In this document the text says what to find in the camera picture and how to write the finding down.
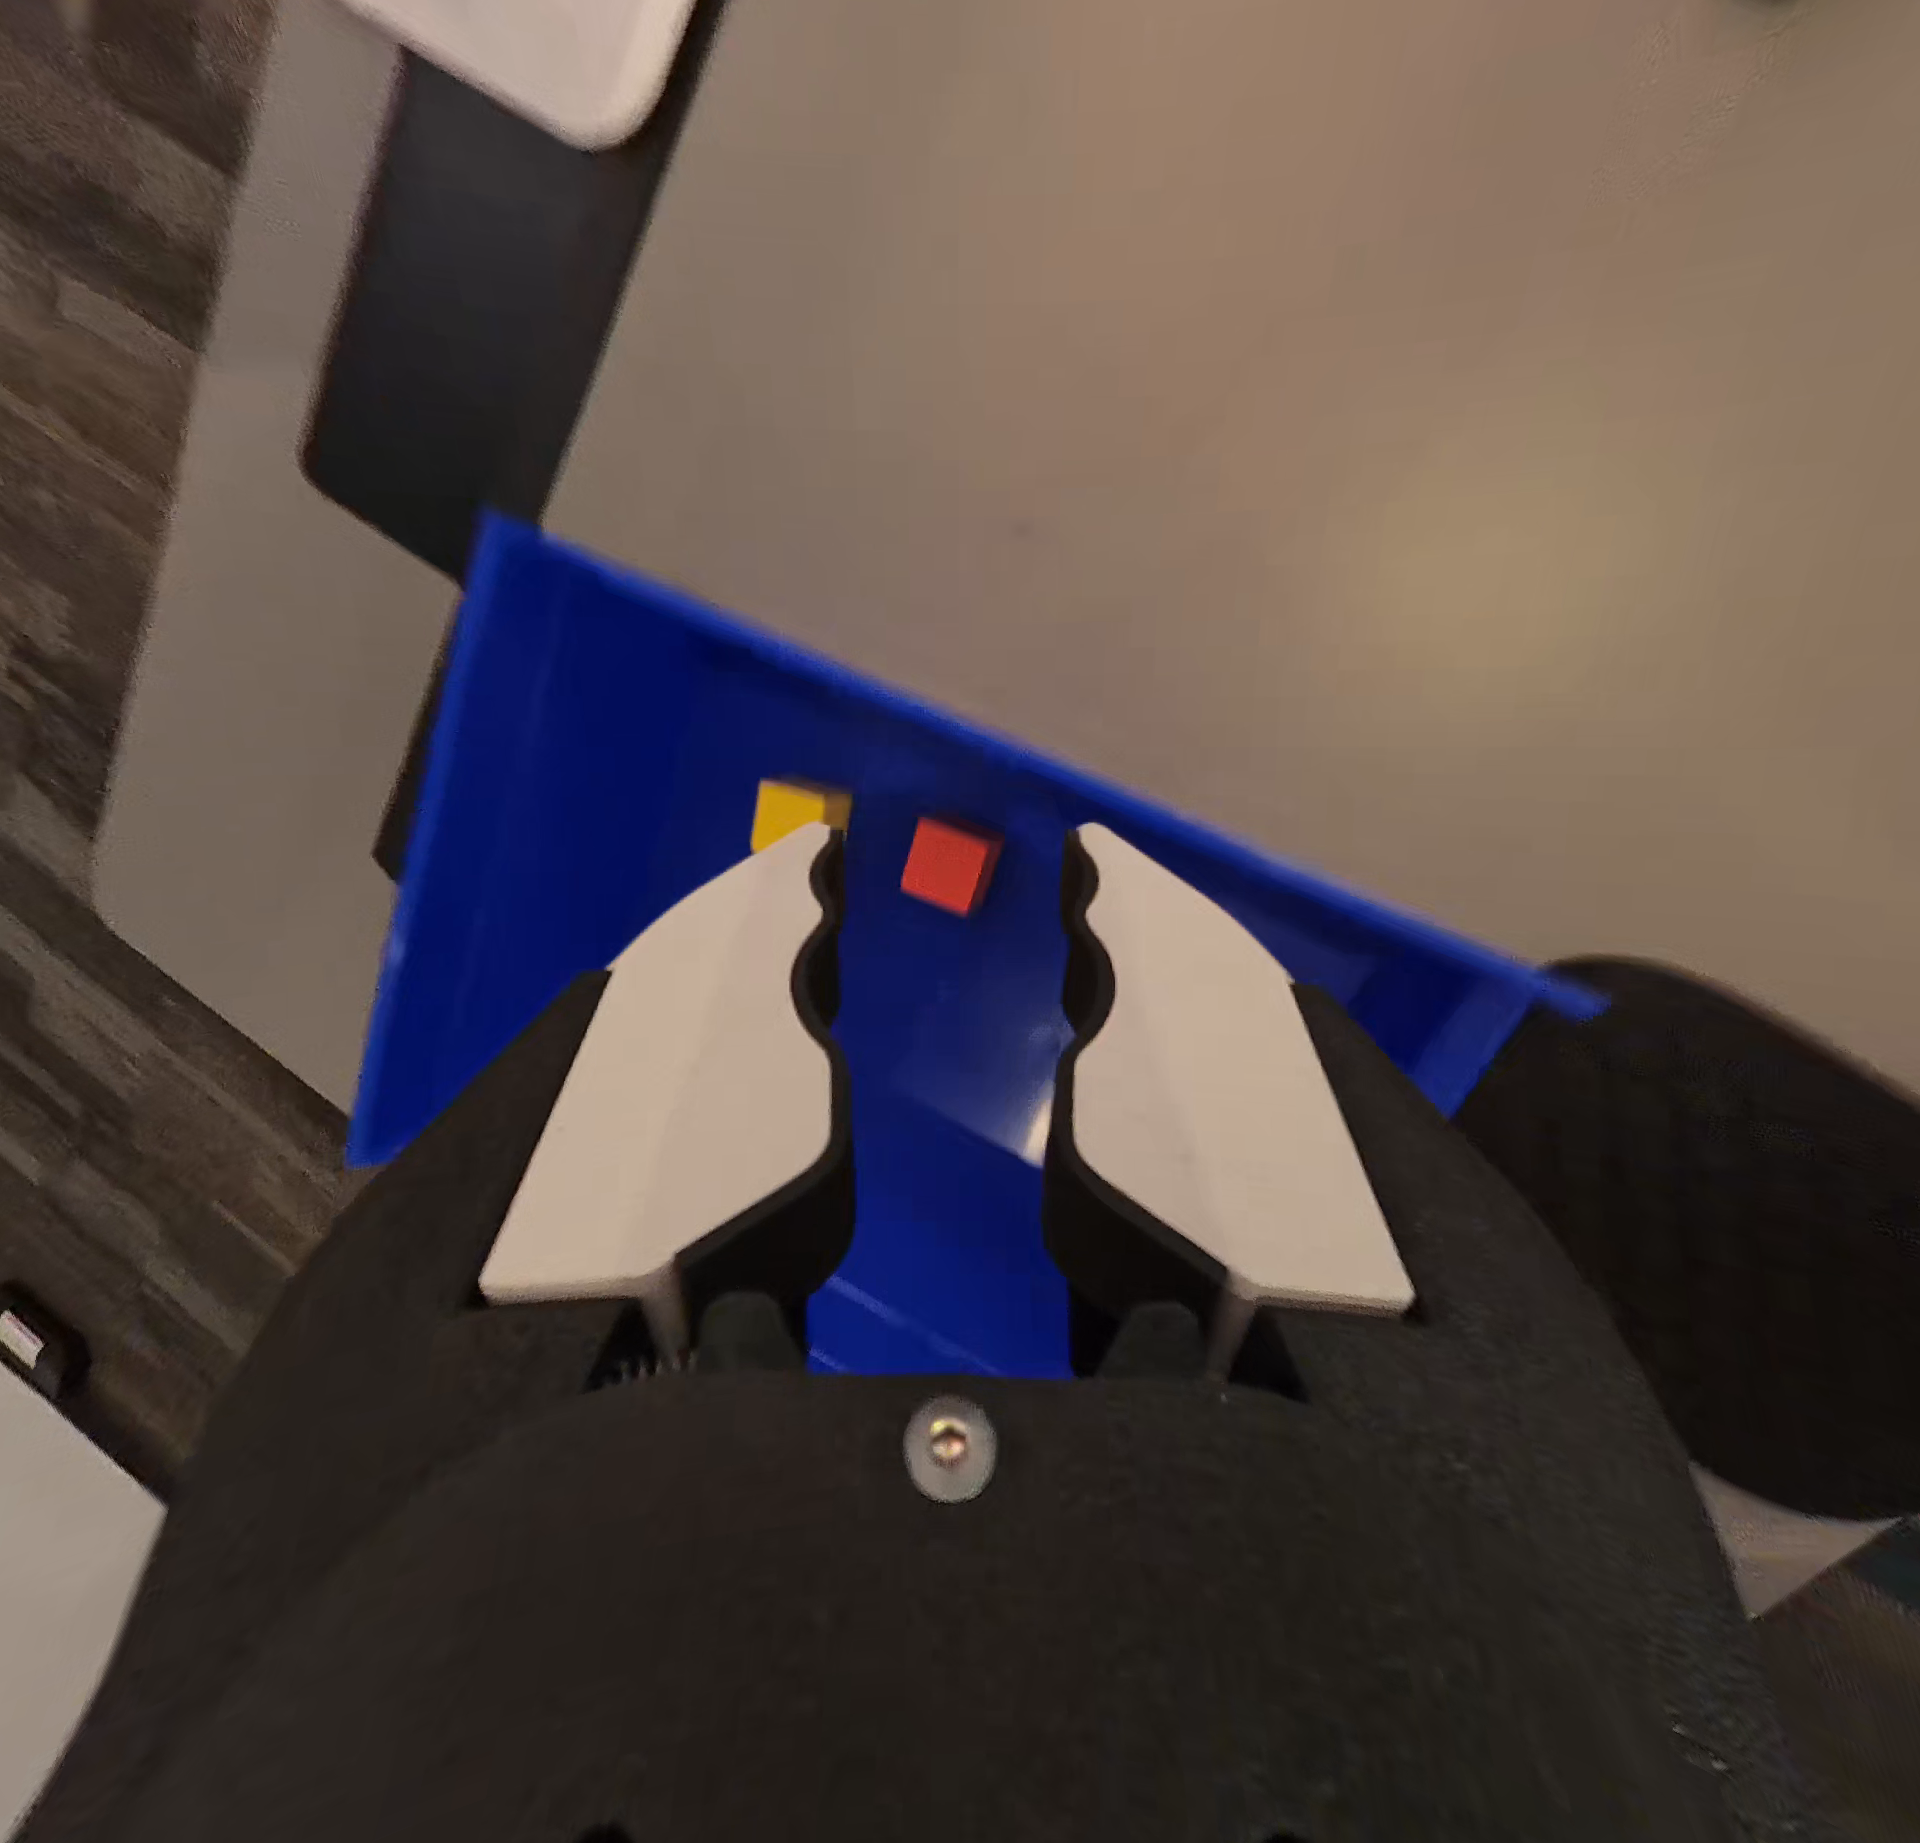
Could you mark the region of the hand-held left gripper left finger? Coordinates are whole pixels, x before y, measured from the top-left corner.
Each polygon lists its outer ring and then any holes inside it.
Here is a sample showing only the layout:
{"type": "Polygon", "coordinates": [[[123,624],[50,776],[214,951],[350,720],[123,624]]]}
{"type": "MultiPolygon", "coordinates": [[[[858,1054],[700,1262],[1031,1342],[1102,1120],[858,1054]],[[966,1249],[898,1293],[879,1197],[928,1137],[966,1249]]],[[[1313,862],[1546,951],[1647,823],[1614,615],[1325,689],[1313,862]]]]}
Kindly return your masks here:
{"type": "Polygon", "coordinates": [[[484,1300],[804,1305],[836,1275],[850,1245],[850,1076],[832,1037],[842,854],[836,828],[797,828],[616,953],[484,1300]]]}

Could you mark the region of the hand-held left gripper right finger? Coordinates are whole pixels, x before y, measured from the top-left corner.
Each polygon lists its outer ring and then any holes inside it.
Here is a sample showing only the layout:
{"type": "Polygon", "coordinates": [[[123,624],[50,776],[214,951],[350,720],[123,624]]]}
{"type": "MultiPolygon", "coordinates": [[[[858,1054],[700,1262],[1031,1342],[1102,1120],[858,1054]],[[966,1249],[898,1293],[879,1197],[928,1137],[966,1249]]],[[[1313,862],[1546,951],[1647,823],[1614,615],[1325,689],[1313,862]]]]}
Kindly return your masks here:
{"type": "Polygon", "coordinates": [[[1104,1318],[1184,1300],[1407,1318],[1407,1259],[1294,972],[1104,823],[1065,848],[1071,934],[1041,1231],[1104,1318]]]}

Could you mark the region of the yellow wooden cube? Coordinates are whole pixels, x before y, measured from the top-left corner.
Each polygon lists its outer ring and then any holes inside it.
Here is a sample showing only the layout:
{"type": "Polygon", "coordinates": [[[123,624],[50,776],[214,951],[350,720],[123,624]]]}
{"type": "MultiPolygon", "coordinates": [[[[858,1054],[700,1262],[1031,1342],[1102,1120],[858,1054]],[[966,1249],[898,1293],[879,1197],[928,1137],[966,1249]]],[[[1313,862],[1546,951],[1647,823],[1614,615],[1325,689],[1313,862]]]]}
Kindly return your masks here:
{"type": "Polygon", "coordinates": [[[825,823],[827,834],[847,834],[850,792],[841,785],[769,776],[759,785],[749,853],[767,853],[801,828],[825,823]]]}

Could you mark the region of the red wooden cube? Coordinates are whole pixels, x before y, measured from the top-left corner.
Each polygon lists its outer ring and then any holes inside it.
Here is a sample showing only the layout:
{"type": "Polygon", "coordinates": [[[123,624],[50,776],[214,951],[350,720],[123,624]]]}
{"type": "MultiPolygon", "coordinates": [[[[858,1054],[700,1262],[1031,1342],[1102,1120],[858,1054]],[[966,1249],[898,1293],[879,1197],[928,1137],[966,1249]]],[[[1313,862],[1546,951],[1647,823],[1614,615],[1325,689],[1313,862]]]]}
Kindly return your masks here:
{"type": "Polygon", "coordinates": [[[996,880],[1002,836],[979,823],[919,817],[898,891],[950,917],[974,917],[996,880]]]}

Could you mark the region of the blue plastic bin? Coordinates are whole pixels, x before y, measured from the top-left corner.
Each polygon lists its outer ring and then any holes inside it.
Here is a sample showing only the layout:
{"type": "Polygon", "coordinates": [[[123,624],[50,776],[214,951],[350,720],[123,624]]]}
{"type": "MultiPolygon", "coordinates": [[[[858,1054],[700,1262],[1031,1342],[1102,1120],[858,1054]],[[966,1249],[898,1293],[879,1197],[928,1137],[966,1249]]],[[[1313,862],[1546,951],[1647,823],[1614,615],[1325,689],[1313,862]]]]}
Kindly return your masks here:
{"type": "Polygon", "coordinates": [[[1571,977],[491,517],[422,753],[348,1164],[406,1151],[576,977],[747,858],[769,776],[850,792],[836,1041],[858,1223],[808,1305],[817,1371],[1071,1374],[1039,1159],[1071,1044],[1061,854],[1083,823],[1201,888],[1446,1117],[1532,1013],[1604,1009],[1571,977]],[[898,891],[919,817],[1002,836],[974,917],[898,891]]]}

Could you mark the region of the black rounded pad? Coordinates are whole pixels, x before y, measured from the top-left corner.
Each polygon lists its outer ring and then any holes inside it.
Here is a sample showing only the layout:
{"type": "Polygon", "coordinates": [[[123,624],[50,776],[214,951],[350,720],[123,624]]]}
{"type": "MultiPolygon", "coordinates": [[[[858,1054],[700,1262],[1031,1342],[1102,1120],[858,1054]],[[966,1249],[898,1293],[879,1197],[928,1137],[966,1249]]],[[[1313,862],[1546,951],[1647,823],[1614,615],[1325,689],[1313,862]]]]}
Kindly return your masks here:
{"type": "Polygon", "coordinates": [[[1610,1305],[1696,1466],[1915,1517],[1915,1089],[1702,977],[1575,957],[1455,1129],[1610,1305]]]}

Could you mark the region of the small black labelled box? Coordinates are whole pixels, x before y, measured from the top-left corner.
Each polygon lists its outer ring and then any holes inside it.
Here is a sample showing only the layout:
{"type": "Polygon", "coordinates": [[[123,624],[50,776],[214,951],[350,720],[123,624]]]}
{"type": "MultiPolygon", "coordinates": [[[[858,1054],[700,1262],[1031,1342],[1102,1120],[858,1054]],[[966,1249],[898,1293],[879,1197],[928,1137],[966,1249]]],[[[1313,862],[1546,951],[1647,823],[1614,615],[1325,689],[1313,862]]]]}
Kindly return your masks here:
{"type": "Polygon", "coordinates": [[[6,1283],[6,1367],[58,1406],[85,1387],[89,1348],[85,1337],[29,1285],[6,1283]]]}

